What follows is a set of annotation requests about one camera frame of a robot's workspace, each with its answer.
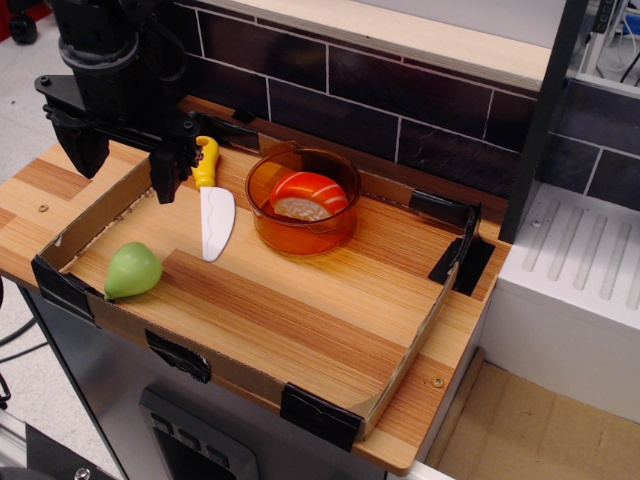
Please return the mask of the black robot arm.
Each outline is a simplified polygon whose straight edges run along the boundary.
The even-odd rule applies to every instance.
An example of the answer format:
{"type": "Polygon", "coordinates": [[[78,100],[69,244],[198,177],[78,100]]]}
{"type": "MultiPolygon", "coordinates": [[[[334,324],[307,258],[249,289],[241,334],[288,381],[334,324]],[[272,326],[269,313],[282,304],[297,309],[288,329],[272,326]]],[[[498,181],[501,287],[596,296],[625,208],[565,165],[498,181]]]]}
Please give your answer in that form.
{"type": "Polygon", "coordinates": [[[173,202],[195,164],[198,122],[182,111],[187,66],[161,1],[55,1],[59,52],[68,75],[41,76],[44,111],[78,172],[93,178],[116,141],[148,153],[151,185],[173,202]]]}

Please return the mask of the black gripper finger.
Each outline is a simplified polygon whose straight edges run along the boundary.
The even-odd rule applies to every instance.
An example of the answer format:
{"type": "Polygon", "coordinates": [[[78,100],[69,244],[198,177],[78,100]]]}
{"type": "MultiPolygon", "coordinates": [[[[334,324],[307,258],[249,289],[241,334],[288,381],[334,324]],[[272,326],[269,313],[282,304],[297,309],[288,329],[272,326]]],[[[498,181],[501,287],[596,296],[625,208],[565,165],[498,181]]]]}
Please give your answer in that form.
{"type": "Polygon", "coordinates": [[[150,177],[160,204],[173,203],[191,173],[189,159],[176,149],[159,147],[149,155],[150,177]]]}
{"type": "Polygon", "coordinates": [[[109,156],[109,138],[98,121],[51,120],[59,144],[77,171],[92,179],[109,156]]]}

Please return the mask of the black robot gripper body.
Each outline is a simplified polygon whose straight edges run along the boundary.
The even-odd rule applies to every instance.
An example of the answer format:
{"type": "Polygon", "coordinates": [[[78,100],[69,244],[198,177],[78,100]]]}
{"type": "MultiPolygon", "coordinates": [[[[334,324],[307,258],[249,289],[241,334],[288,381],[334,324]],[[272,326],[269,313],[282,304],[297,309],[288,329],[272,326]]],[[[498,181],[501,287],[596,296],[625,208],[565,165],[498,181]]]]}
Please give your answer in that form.
{"type": "Polygon", "coordinates": [[[186,70],[186,52],[171,31],[64,30],[59,51],[70,74],[36,81],[50,121],[98,121],[109,143],[150,153],[168,147],[194,164],[197,123],[172,91],[186,70]]]}

